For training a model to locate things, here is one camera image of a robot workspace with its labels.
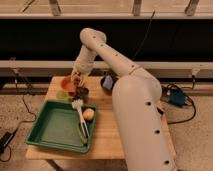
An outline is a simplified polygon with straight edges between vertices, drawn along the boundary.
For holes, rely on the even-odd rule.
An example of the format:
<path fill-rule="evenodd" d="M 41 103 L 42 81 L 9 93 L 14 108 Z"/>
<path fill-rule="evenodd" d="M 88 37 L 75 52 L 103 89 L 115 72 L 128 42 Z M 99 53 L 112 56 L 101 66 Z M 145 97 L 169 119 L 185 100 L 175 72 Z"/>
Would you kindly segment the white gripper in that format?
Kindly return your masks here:
<path fill-rule="evenodd" d="M 70 76 L 70 81 L 75 85 L 74 83 L 74 79 L 79 76 L 79 73 L 82 73 L 81 74 L 81 81 L 80 81 L 80 86 L 81 87 L 85 87 L 86 86 L 86 83 L 87 83 L 87 80 L 88 80 L 88 74 L 92 71 L 93 69 L 93 63 L 90 62 L 90 61 L 87 61 L 87 60 L 84 60 L 84 59 L 80 59 L 80 58 L 77 58 L 74 62 L 74 66 L 73 66 L 73 69 L 75 71 L 73 71 L 71 73 L 71 76 Z"/>

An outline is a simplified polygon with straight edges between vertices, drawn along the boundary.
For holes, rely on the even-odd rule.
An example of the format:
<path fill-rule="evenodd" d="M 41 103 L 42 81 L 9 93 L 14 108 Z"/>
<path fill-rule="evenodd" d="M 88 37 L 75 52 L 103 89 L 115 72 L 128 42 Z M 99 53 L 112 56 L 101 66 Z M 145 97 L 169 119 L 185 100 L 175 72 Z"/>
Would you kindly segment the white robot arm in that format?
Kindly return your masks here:
<path fill-rule="evenodd" d="M 128 171 L 178 171 L 157 110 L 162 95 L 160 82 L 107 45 L 103 32 L 84 28 L 80 40 L 82 47 L 71 72 L 74 83 L 85 84 L 97 56 L 118 75 L 112 106 Z"/>

